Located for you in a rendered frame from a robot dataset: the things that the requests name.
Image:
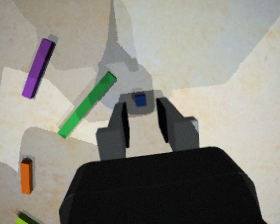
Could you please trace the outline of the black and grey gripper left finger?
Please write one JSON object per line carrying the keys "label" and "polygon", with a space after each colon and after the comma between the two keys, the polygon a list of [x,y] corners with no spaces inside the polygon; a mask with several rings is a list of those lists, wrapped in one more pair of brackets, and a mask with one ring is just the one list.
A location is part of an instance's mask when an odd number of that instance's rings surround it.
{"label": "black and grey gripper left finger", "polygon": [[100,161],[126,158],[126,148],[129,148],[130,142],[126,102],[115,104],[108,126],[98,128],[95,135]]}

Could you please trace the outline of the orange rod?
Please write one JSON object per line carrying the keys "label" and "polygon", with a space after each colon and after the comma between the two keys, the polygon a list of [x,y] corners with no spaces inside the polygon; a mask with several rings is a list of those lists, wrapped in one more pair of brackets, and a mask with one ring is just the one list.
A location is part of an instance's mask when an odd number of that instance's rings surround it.
{"label": "orange rod", "polygon": [[24,159],[21,163],[22,193],[30,195],[33,191],[33,165],[32,160]]}

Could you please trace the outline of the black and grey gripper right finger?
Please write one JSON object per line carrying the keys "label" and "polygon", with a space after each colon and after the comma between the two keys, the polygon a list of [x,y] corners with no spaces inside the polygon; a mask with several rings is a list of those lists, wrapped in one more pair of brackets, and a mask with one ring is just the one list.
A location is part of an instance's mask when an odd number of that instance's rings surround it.
{"label": "black and grey gripper right finger", "polygon": [[172,151],[199,148],[199,124],[194,116],[184,117],[167,97],[156,98],[158,124]]}

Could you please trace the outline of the small blue cube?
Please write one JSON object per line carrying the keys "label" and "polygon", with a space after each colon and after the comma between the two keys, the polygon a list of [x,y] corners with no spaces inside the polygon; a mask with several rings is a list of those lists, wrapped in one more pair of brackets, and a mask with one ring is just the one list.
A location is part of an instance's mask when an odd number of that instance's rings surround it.
{"label": "small blue cube", "polygon": [[135,95],[135,101],[136,101],[136,107],[147,106],[145,94]]}

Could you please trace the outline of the green rod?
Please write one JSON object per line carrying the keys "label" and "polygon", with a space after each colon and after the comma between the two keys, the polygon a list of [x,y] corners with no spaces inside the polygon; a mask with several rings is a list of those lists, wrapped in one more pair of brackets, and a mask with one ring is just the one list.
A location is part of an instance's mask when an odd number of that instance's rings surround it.
{"label": "green rod", "polygon": [[57,133],[65,139],[115,79],[108,71]]}

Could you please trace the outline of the lime green rectangular bar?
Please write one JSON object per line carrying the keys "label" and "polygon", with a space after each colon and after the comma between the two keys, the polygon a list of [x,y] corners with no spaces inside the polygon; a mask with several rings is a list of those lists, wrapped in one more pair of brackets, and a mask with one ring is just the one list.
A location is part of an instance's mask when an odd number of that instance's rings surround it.
{"label": "lime green rectangular bar", "polygon": [[29,218],[28,216],[26,216],[25,214],[23,214],[22,212],[19,214],[15,222],[17,222],[18,224],[39,224],[31,218]]}

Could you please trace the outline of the purple rod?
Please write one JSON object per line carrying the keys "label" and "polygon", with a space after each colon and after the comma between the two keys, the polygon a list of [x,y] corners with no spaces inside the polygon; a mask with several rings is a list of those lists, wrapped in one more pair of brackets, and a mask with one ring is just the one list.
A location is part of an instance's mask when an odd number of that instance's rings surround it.
{"label": "purple rod", "polygon": [[35,97],[37,88],[39,86],[41,77],[45,70],[46,64],[52,52],[55,43],[42,38],[36,56],[34,58],[33,64],[31,66],[29,75],[27,77],[22,96],[32,99]]}

